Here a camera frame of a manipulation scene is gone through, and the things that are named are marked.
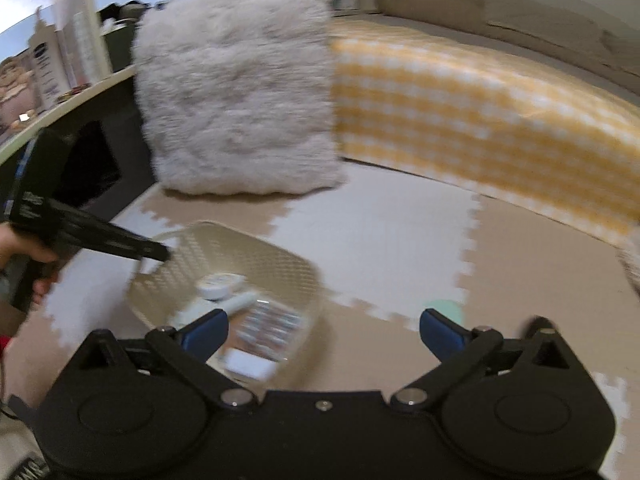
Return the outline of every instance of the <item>teddy bear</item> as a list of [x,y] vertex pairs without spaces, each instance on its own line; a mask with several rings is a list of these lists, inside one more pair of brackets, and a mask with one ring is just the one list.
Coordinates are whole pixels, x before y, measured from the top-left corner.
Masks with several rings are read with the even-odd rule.
[[36,115],[36,95],[30,84],[32,76],[33,71],[25,70],[13,57],[0,63],[0,122],[10,124],[11,130],[19,131],[24,127],[21,115],[27,114],[29,119]]

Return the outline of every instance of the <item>red object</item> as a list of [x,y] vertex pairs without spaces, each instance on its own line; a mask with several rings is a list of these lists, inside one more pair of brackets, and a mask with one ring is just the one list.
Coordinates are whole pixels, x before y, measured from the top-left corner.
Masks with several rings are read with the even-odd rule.
[[0,335],[0,353],[4,353],[4,349],[11,341],[11,338],[7,335]]

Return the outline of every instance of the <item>blue gripper pad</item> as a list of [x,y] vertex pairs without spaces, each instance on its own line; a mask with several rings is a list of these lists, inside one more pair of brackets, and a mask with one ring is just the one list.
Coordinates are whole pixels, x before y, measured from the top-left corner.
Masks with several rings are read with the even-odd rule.
[[219,308],[178,330],[182,349],[201,363],[224,344],[228,334],[229,320],[225,311]]
[[471,340],[471,332],[428,308],[420,316],[420,339],[442,362],[466,346]]

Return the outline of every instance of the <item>yellow and white cloth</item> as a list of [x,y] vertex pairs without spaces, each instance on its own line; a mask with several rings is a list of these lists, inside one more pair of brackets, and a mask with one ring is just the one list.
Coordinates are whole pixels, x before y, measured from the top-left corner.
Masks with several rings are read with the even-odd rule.
[[640,110],[545,65],[334,20],[346,158],[524,206],[614,245],[640,219]]

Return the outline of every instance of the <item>human hand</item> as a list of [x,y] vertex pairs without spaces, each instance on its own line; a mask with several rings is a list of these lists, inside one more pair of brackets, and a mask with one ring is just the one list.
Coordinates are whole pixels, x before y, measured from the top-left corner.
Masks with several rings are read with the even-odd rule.
[[[57,254],[45,246],[38,237],[16,232],[7,223],[0,224],[0,269],[4,269],[14,254],[26,254],[44,264],[55,262],[58,259]],[[57,272],[50,278],[36,280],[33,283],[33,301],[41,304],[42,298],[57,280]]]

